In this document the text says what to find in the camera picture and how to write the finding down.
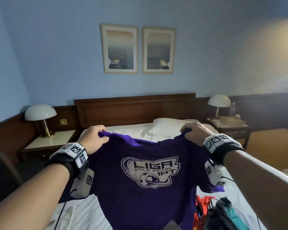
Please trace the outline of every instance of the brass lamp base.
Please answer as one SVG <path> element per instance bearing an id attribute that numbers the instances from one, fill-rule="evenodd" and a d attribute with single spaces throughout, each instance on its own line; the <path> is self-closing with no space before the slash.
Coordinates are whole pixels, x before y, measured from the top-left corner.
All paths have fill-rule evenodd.
<path id="1" fill-rule="evenodd" d="M 47 132 L 42 133 L 40 136 L 41 137 L 51 137 L 55 134 L 55 131 L 49 131 L 49 135 L 47 134 Z"/>

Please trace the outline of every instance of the white printed logo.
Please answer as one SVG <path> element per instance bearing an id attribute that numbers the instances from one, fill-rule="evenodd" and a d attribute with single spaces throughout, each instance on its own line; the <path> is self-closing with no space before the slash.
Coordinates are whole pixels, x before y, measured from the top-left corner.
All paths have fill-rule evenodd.
<path id="1" fill-rule="evenodd" d="M 171 176 L 176 175 L 180 169 L 177 156 L 157 161 L 126 157 L 122 159 L 121 166 L 125 174 L 138 185 L 154 189 L 172 184 Z"/>

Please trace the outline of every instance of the black wrist strap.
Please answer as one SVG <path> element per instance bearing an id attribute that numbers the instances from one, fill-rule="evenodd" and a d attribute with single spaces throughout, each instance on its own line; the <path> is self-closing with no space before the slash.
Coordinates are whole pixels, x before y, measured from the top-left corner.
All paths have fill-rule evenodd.
<path id="1" fill-rule="evenodd" d="M 218 165 L 223 165 L 223 166 L 224 166 L 224 157 L 228 152 L 234 151 L 234 150 L 244 151 L 244 149 L 240 147 L 240 145 L 232 143 L 232 142 L 224 143 L 216 147 L 213 153 L 210 153 L 206 147 L 203 147 L 203 148 L 210 154 L 210 158 L 211 160 L 213 160 L 213 162 L 215 162 Z"/>
<path id="2" fill-rule="evenodd" d="M 58 153 L 54 155 L 45 165 L 51 165 L 51 164 L 62 164 L 65 166 L 69 171 L 69 179 L 75 179 L 77 177 L 74 167 L 72 166 L 72 163 L 74 162 L 74 159 L 69 157 L 66 154 Z"/>

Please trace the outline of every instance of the artwork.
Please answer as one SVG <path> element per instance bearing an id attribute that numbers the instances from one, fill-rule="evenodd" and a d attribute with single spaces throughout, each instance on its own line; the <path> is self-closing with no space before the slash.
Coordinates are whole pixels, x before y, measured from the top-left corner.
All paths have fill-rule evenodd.
<path id="1" fill-rule="evenodd" d="M 101 24 L 105 73 L 138 72 L 137 27 Z"/>
<path id="2" fill-rule="evenodd" d="M 173 73 L 175 29 L 143 27 L 143 73 Z"/>

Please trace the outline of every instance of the black and white square marker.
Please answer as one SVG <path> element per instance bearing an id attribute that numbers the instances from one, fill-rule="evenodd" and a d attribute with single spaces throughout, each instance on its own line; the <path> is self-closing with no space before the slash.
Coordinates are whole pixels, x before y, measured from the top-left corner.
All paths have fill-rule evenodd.
<path id="1" fill-rule="evenodd" d="M 93 181 L 93 178 L 90 175 L 88 175 L 86 183 L 91 185 L 92 181 Z"/>
<path id="2" fill-rule="evenodd" d="M 66 144 L 66 145 L 64 145 L 63 147 L 62 147 L 62 149 L 68 149 L 68 148 L 70 148 L 72 146 L 72 144 Z"/>
<path id="3" fill-rule="evenodd" d="M 79 153 L 81 151 L 81 148 L 77 147 L 77 146 L 74 146 L 70 149 L 70 151 L 73 151 L 74 153 Z"/>
<path id="4" fill-rule="evenodd" d="M 205 147 L 209 150 L 212 147 L 212 143 L 210 141 L 207 141 Z"/>
<path id="5" fill-rule="evenodd" d="M 229 139 L 227 136 L 225 136 L 225 135 L 219 135 L 219 138 L 221 138 L 221 139 Z"/>
<path id="6" fill-rule="evenodd" d="M 225 182 L 217 182 L 216 185 L 221 185 L 223 186 L 225 184 Z"/>
<path id="7" fill-rule="evenodd" d="M 212 143 L 216 143 L 216 142 L 220 141 L 220 138 L 215 136 L 215 137 L 211 138 L 210 140 L 212 141 Z"/>
<path id="8" fill-rule="evenodd" d="M 83 163 L 85 162 L 85 155 L 82 154 L 82 155 L 79 157 L 79 159 L 80 159 L 81 164 L 83 164 Z"/>
<path id="9" fill-rule="evenodd" d="M 211 174 L 210 166 L 208 166 L 206 170 L 207 170 L 208 175 L 210 175 Z"/>

